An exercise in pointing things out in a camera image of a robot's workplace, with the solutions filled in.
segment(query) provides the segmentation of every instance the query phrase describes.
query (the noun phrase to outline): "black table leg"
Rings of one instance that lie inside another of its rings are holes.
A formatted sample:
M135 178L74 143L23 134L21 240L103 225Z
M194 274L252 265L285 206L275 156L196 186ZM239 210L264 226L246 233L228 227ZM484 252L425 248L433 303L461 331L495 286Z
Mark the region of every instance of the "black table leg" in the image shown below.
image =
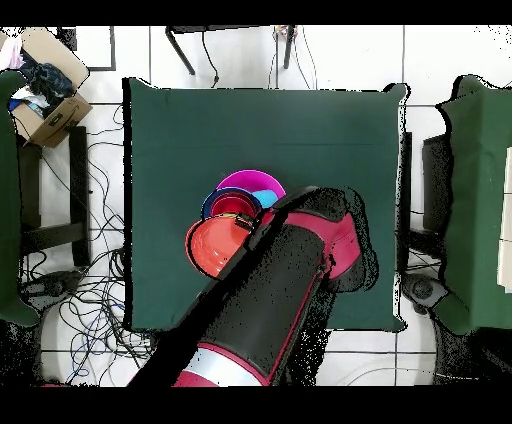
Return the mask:
M187 67L188 72L190 75L195 75L196 71L194 71L194 68L192 68L192 65L187 59L187 56L185 56L185 53L183 53L183 50L181 50L180 46L176 42L176 39L174 38L174 34L172 33L171 27L165 27L165 35L167 36L167 39L170 41L172 46L174 47L174 50L176 50L176 53L178 53L178 56L184 63L184 65Z
M89 178L87 175L87 133L85 127L69 132L69 213L71 226L81 229L82 238L73 240L71 251L75 266L89 266Z
M295 34L295 27L297 25L288 25L286 31L286 50L284 51L284 69L288 69L290 65L290 53L292 50L293 36Z

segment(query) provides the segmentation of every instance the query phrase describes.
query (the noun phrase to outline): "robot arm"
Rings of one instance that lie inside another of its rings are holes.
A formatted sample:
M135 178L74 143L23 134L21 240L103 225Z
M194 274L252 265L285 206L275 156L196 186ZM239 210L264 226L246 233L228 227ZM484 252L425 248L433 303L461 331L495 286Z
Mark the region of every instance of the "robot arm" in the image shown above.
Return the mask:
M343 191L308 187L257 218L190 309L202 324L185 325L195 346L175 387L279 384L320 285L354 291L376 275L349 209Z

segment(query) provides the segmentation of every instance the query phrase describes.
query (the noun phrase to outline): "green table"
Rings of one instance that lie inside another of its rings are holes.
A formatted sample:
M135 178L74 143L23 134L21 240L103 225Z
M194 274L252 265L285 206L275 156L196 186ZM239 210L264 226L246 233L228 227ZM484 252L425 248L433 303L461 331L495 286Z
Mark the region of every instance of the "green table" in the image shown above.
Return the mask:
M459 335L480 327L512 329L512 294L497 284L512 91L486 87L471 75L455 86L455 96L438 106L454 157L444 273L452 294L435 313Z
M21 240L21 195L18 148L13 120L7 110L10 97L26 84L16 71L0 72L0 319L23 326L39 322L38 313L18 294Z
M133 329L174 327L205 287L185 255L185 234L205 197L241 169L268 172L288 192L354 188L365 202L379 279L367 292L338 295L329 328L403 328L393 316L393 282L405 85L385 92L167 90L125 79L123 87L125 122L131 119Z

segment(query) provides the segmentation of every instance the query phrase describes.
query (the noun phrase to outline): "floor tile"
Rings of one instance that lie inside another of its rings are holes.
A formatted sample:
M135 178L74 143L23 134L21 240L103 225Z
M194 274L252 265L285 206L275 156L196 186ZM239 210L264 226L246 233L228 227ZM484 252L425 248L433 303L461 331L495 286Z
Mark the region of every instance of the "floor tile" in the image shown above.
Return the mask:
M400 316L407 323L407 328L397 334L398 352L435 352L435 333L430 316L416 313L404 296L400 299Z
M326 351L394 352L395 335L385 331L332 331Z
M424 386L432 384L435 361L435 354L398 354L396 385Z
M76 41L75 54L88 68L109 68L114 65L111 63L109 26L78 26Z
M412 132L411 157L411 210L423 212L423 159L422 147L427 138L446 132L444 119L434 107L407 107L405 127ZM423 215L411 214L411 227L423 228Z
M408 104L448 100L460 75L475 74L503 87L512 80L512 26L406 25Z
M149 27L115 26L114 33L116 70L91 72L78 89L89 103L121 103L123 77L149 80Z
M326 353L317 386L393 386L395 355Z
M402 81L402 25L306 25L318 88L383 90ZM307 57L302 33L297 48Z
M80 364L85 357L84 352L75 353L74 359ZM90 353L83 369L73 378L72 385L100 385L101 387L125 387L142 367L146 360L115 356L112 353ZM69 352L42 352L42 376L45 379L55 378L61 383L66 382L79 366L74 365Z
M73 263L73 254L71 251L71 243L61 244L50 249L44 249L43 252L46 254L46 260L43 263L36 265L43 261L44 256L41 253L31 253L24 261L24 267L28 266L29 270L34 271L34 276L37 277L37 273L47 274L56 271L70 271L75 269Z

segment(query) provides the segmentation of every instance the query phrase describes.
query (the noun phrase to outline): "cardboard box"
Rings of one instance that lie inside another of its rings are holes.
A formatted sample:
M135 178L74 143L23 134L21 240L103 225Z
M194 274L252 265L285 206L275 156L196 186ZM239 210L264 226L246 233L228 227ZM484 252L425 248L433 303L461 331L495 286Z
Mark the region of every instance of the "cardboard box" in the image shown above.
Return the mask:
M0 48L7 35L0 32ZM21 34L22 49L38 63L51 63L59 68L78 89L89 77L89 70L71 50L62 44L46 28L27 28ZM42 119L30 107L22 103L12 114L23 124L16 122L18 132L27 140L46 147L57 146L92 109L92 106L75 92L66 98L46 118Z

